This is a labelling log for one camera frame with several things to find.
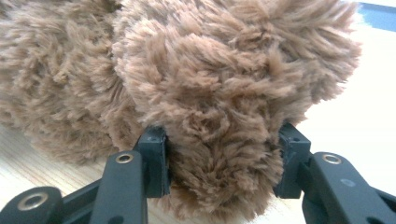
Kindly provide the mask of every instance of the stuffed animal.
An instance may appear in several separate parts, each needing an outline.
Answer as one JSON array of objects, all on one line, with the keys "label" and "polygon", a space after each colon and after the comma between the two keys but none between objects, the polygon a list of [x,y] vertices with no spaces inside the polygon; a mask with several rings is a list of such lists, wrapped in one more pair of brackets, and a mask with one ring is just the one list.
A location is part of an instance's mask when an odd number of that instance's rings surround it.
[{"label": "stuffed animal", "polygon": [[0,0],[0,121],[83,163],[169,138],[178,218],[247,220],[280,180],[278,131],[358,66],[341,0]]}]

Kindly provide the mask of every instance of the fluffy brown fur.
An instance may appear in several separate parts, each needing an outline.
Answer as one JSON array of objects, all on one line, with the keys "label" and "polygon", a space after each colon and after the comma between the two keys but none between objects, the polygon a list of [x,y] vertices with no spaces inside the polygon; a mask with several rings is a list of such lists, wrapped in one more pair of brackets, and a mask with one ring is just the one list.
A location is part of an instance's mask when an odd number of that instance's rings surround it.
[{"label": "fluffy brown fur", "polygon": [[357,67],[337,0],[0,0],[0,120],[84,162],[170,139],[177,217],[262,214],[277,132]]}]

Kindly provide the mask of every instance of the blue edge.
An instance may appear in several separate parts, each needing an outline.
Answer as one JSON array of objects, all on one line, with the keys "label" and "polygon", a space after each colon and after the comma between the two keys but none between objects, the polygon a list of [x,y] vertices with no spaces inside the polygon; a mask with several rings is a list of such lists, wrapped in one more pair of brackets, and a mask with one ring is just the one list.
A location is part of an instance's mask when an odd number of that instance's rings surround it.
[{"label": "blue edge", "polygon": [[372,27],[396,32],[396,7],[360,3],[359,13]]}]

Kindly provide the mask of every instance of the wooden surface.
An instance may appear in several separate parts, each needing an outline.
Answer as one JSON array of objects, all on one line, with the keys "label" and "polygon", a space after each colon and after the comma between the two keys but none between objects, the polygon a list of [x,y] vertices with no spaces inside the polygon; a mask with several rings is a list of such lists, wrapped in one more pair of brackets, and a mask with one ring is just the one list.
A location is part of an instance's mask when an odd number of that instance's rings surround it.
[{"label": "wooden surface", "polygon": [[[298,126],[312,141],[311,151],[329,151],[349,159],[372,186],[396,195],[396,33],[365,29],[361,66],[343,95],[313,106]],[[55,186],[64,195],[100,178],[104,163],[77,167],[48,160],[29,147],[17,131],[0,127],[0,209],[35,186]],[[177,221],[152,204],[149,223]],[[273,199],[252,223],[304,223],[299,200]]]}]

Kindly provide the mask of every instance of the screw hole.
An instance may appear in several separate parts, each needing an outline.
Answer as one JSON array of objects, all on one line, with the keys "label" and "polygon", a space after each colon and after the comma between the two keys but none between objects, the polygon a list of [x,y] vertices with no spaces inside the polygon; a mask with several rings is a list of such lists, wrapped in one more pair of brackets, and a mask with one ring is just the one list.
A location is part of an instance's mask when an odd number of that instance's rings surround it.
[{"label": "screw hole", "polygon": [[122,224],[123,223],[123,217],[122,216],[116,216],[108,220],[107,224]]},{"label": "screw hole", "polygon": [[331,164],[336,164],[336,165],[341,164],[341,159],[334,155],[324,154],[322,156],[322,159]]},{"label": "screw hole", "polygon": [[43,204],[48,197],[49,195],[46,192],[38,192],[28,195],[18,203],[18,209],[20,211],[32,210]]},{"label": "screw hole", "polygon": [[134,156],[132,156],[130,154],[122,154],[122,155],[119,155],[116,158],[116,162],[118,162],[118,163],[127,163],[127,162],[132,161],[133,159],[134,159]]},{"label": "screw hole", "polygon": [[370,224],[384,224],[384,222],[382,222],[381,220],[378,220],[378,218],[375,218],[375,217],[367,217],[367,221]]}]

